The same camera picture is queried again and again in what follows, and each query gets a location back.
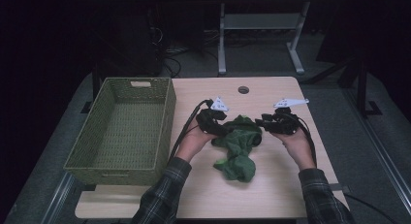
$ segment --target wooden tabletop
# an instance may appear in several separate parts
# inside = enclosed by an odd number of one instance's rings
[[[274,113],[273,104],[282,98],[303,97],[298,82],[289,77],[173,79],[177,97],[171,147],[193,109],[205,99],[220,96],[226,106],[225,121],[244,114],[251,119],[262,113]],[[240,86],[249,88],[240,94]],[[332,164],[307,105],[291,107],[292,113],[308,125],[316,146],[318,168],[329,183],[338,183]],[[262,143],[249,157],[256,174],[249,183],[228,181],[212,167],[225,158],[227,150],[207,144],[191,161],[193,170],[181,193],[178,218],[300,218],[306,217],[301,194],[299,169],[281,141],[264,132]],[[139,208],[147,187],[98,185],[95,191],[83,191],[76,208],[79,218],[131,218]],[[346,204],[341,191],[336,198]]]

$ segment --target gray carpet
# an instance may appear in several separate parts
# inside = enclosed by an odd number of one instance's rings
[[[227,47],[226,77],[293,76],[298,80],[309,79],[329,68],[332,64],[315,61],[322,36],[303,35],[298,53],[306,69],[297,76],[285,43],[290,33],[259,33],[259,40],[245,47]],[[181,64],[181,78],[217,76],[216,47],[206,48],[207,53],[188,51],[173,59]],[[173,70],[178,65],[167,60]],[[167,70],[160,75],[168,77]],[[340,72],[334,73],[313,85],[301,89],[331,158],[335,173],[341,184],[350,188],[350,194],[382,209],[398,223],[411,223],[411,217],[398,197],[389,177],[379,161],[372,141],[346,97],[347,90],[336,85]],[[21,191],[11,211],[7,224],[42,223],[48,205],[61,178],[62,167],[80,131],[86,114],[80,113],[84,104],[92,99],[91,77],[84,79],[59,125],[50,138],[31,177]],[[384,86],[369,76],[367,100],[376,102],[383,115],[370,116],[369,123],[387,147],[387,151],[408,184],[411,155],[411,125],[396,108]],[[79,194],[84,186],[74,181],[64,206],[56,211],[50,223],[128,223],[129,220],[82,220],[74,215]],[[374,210],[347,198],[357,223],[390,223]]]

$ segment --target person's left hand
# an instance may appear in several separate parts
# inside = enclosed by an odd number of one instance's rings
[[[190,162],[194,155],[199,153],[208,141],[215,138],[217,136],[204,133],[200,129],[196,118],[194,118],[188,126],[187,133],[181,141],[175,157]]]

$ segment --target green basket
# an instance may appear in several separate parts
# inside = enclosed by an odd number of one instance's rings
[[[171,79],[107,78],[64,169],[85,184],[152,185],[167,166]]]

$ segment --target green cloth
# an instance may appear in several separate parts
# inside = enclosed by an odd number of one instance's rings
[[[234,131],[211,142],[214,146],[228,149],[227,158],[217,160],[213,167],[222,171],[228,180],[249,182],[255,175],[256,165],[248,154],[260,143],[262,131],[250,118],[243,115],[223,125],[234,128]]]

